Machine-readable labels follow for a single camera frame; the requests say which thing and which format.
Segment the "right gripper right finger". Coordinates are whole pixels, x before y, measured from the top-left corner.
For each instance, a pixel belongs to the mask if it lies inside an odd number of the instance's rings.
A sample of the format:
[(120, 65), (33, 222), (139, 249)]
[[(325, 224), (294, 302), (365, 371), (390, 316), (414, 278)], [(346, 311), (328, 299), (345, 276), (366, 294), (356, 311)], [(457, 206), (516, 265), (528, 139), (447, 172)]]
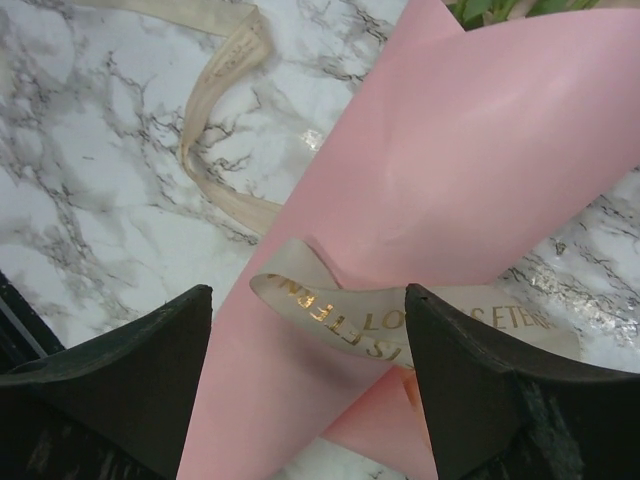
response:
[(442, 479), (639, 475), (639, 377), (531, 346), (418, 284), (406, 325)]

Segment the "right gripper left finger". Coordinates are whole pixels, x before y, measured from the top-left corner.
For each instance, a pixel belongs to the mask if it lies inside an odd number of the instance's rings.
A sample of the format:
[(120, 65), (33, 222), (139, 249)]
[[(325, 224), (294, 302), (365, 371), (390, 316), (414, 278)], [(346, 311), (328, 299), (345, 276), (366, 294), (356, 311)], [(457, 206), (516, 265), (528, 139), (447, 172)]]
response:
[(4, 479), (174, 479), (211, 331), (212, 290), (1, 376)]

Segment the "cream ribbon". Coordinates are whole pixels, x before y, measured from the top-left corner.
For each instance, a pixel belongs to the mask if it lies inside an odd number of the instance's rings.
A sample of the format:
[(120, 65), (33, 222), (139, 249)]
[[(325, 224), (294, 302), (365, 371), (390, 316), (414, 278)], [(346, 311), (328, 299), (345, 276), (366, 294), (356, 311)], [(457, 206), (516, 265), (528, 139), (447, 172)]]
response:
[[(219, 98), (263, 63), (271, 37), (257, 6), (227, 1), (94, 1), (94, 8), (137, 12), (224, 38), (200, 73), (187, 101), (177, 157), (185, 173), (216, 206), (258, 235), (270, 229), (280, 205), (239, 193), (196, 168), (189, 149), (204, 131)], [(254, 294), (282, 318), (331, 347), (361, 357), (414, 365), (405, 321), (405, 290), (353, 291), (339, 287), (316, 252), (298, 239), (287, 241), (250, 279)], [(437, 297), (455, 312), (483, 322), (495, 307), (515, 320), (494, 328), (529, 345), (572, 360), (581, 356), (578, 335), (529, 312), (488, 285), (438, 287)]]

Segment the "pink wrapping paper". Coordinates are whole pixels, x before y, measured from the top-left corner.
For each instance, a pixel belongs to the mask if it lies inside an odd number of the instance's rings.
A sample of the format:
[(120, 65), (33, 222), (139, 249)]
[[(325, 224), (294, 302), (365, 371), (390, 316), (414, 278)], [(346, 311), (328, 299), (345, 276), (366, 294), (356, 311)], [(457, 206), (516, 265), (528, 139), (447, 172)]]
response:
[(471, 32), (412, 1), (216, 314), (178, 475), (267, 479), (324, 436), (436, 475), (397, 372), (251, 291), (286, 241), (349, 289), (493, 281), (639, 162), (639, 12)]

